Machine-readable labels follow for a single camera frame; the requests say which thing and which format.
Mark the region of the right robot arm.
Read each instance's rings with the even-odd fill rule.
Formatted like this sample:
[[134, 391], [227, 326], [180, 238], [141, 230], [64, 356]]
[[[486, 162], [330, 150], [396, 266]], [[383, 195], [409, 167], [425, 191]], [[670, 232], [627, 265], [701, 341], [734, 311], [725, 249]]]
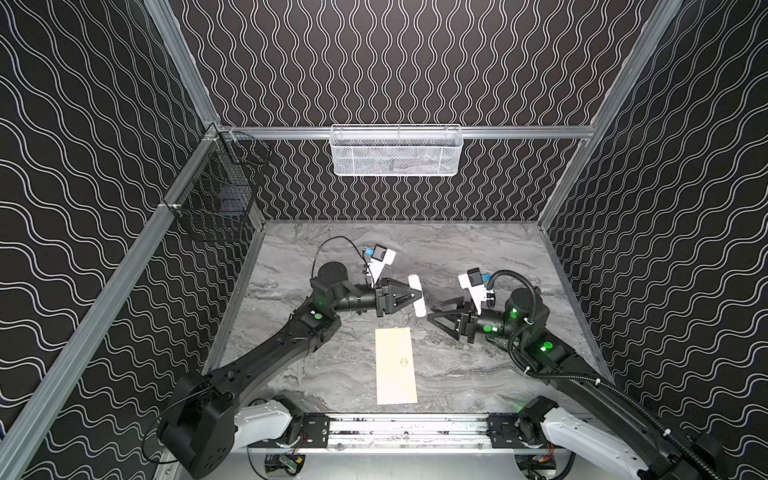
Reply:
[[490, 293], [430, 308], [427, 319], [455, 340], [480, 338], [503, 349], [521, 373], [575, 400], [599, 422], [590, 426], [553, 400], [539, 397], [518, 414], [521, 442], [549, 443], [622, 479], [722, 479], [721, 445], [707, 434], [664, 424], [639, 401], [598, 374], [546, 323], [538, 289], [514, 290], [501, 310]]

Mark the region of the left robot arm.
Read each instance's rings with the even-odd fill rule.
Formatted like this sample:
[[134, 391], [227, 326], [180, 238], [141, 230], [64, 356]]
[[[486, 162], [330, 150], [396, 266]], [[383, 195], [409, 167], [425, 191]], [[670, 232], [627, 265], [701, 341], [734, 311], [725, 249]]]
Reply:
[[407, 282], [382, 278], [353, 284], [346, 267], [329, 262], [310, 280], [311, 294], [274, 335], [240, 358], [206, 374], [188, 372], [161, 413], [157, 437], [193, 479], [203, 479], [232, 450], [262, 440], [300, 442], [299, 412], [279, 400], [251, 402], [256, 391], [297, 360], [327, 343], [343, 312], [373, 310], [378, 316], [413, 306], [425, 315], [418, 275]]

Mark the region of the cream envelope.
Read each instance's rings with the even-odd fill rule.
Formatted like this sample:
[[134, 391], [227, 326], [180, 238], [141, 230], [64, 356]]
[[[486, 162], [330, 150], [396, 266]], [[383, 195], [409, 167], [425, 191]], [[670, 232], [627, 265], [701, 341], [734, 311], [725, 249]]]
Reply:
[[411, 330], [376, 329], [375, 356], [377, 404], [417, 403]]

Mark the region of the white glue stick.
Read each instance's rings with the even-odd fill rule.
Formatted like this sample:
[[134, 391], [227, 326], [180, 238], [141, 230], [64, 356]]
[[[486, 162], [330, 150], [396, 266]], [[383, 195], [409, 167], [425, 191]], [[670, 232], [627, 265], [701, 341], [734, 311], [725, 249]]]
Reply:
[[415, 316], [417, 318], [425, 318], [427, 316], [427, 307], [419, 276], [417, 274], [410, 274], [408, 276], [408, 283], [414, 298], [412, 306], [414, 308]]

